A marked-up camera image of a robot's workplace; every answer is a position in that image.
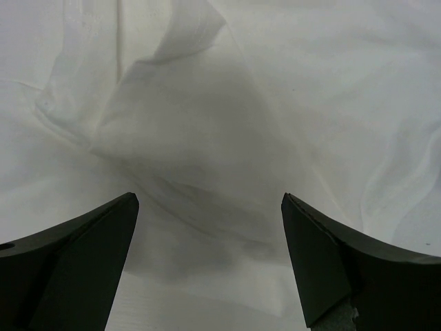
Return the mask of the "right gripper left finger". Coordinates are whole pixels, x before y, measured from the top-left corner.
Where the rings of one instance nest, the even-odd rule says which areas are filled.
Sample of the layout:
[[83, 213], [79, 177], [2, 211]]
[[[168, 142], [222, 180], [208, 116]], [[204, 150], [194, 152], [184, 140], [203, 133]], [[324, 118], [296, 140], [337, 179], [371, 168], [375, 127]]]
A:
[[126, 193], [1, 244], [1, 329], [104, 330], [138, 213], [136, 195]]

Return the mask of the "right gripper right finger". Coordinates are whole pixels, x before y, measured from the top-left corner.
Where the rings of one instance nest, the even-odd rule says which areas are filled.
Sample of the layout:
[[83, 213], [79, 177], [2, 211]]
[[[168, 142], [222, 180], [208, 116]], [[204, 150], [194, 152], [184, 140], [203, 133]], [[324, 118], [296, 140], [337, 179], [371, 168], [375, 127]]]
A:
[[292, 194], [281, 210], [309, 329], [440, 329], [439, 257], [379, 241]]

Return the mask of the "white t-shirt black graphic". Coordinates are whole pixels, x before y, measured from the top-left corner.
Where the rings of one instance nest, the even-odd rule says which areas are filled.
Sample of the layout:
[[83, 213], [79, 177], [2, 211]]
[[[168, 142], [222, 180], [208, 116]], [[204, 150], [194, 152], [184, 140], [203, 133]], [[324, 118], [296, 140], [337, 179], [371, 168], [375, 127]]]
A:
[[133, 192], [108, 330], [304, 330], [287, 192], [440, 253], [439, 1], [2, 1], [1, 241]]

